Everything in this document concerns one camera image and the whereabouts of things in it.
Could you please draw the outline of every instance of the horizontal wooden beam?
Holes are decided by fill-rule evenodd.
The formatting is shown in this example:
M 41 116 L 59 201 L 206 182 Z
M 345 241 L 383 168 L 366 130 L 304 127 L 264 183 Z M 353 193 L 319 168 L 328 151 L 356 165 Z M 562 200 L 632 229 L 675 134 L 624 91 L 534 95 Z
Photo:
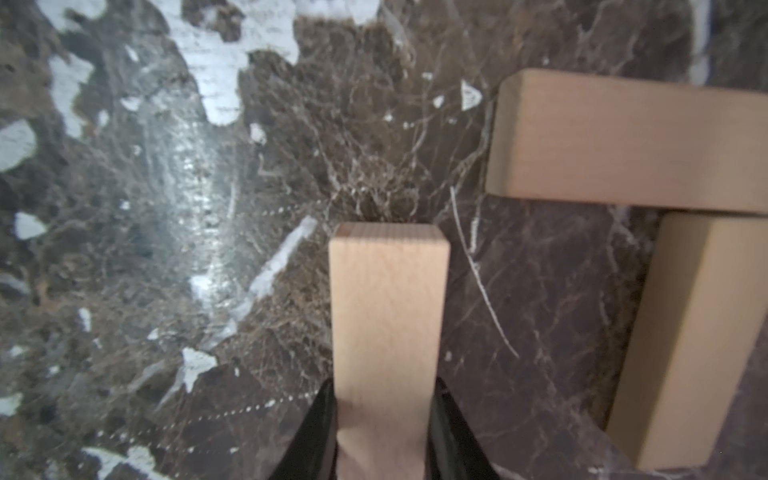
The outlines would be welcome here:
M 768 95 L 528 69 L 498 94 L 485 189 L 768 212 Z

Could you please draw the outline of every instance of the brown marble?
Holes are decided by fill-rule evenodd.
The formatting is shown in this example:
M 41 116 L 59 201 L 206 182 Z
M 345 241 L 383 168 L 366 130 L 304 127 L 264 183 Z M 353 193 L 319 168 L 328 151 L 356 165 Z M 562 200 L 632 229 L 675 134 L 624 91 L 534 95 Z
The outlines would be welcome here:
M 185 2 L 185 21 L 214 3 Z M 716 2 L 713 84 L 763 88 L 763 10 Z M 239 15 L 216 17 L 225 41 Z M 0 417 L 0 478 L 96 478 L 85 448 L 137 446 L 168 478 L 266 478 L 333 370 L 327 242 L 351 220 L 435 223 L 451 240 L 439 373 L 502 478 L 768 476 L 766 331 L 708 466 L 634 472 L 601 431 L 659 211 L 482 193 L 501 80 L 545 66 L 686 81 L 688 2 L 387 0 L 366 27 L 298 18 L 299 61 L 252 52 L 224 127 L 150 3 L 73 21 L 57 33 L 32 2 L 0 7 L 0 126 L 27 118 L 38 139 L 0 174 L 0 278 L 27 287 L 0 284 L 0 396 L 24 396 Z M 49 96 L 54 52 L 94 65 L 80 140 Z M 467 111 L 462 80 L 482 93 Z M 48 231 L 19 240 L 19 211 Z M 218 342 L 306 217 L 318 225 L 272 291 Z M 168 396 L 185 348 L 218 366 Z M 109 479 L 141 476 L 122 465 Z

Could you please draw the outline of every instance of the wooden block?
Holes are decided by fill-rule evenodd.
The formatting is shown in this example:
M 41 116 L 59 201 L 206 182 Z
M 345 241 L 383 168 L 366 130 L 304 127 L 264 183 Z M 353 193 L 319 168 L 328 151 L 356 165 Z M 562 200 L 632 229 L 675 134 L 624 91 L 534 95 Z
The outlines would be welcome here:
M 345 223 L 330 242 L 341 480 L 423 480 L 450 244 L 433 225 Z
M 768 219 L 661 224 L 606 433 L 638 468 L 707 463 L 768 310 Z
M 485 189 L 768 212 L 768 95 L 528 69 L 502 83 Z

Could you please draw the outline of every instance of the marble surface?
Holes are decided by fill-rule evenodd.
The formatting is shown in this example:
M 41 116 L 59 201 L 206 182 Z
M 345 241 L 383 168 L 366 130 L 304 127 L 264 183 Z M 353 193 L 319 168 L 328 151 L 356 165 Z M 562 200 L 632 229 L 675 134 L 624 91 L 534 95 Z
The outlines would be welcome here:
M 439 373 L 502 478 L 768 477 L 768 329 L 707 466 L 601 431 L 658 210 L 482 192 L 520 68 L 767 89 L 768 8 L 709 7 L 1 3 L 0 478 L 266 478 L 332 372 L 350 220 L 451 240 Z

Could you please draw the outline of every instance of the rectangular wooden block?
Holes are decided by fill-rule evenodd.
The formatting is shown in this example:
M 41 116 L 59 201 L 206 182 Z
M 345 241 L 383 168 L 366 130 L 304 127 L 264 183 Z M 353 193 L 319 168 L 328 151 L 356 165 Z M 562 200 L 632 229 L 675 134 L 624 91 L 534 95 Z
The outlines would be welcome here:
M 606 433 L 638 468 L 707 463 L 768 310 L 768 219 L 668 214 Z
M 330 242 L 341 480 L 423 480 L 450 244 L 433 225 L 345 223 Z
M 768 212 L 768 95 L 527 69 L 498 93 L 503 197 Z

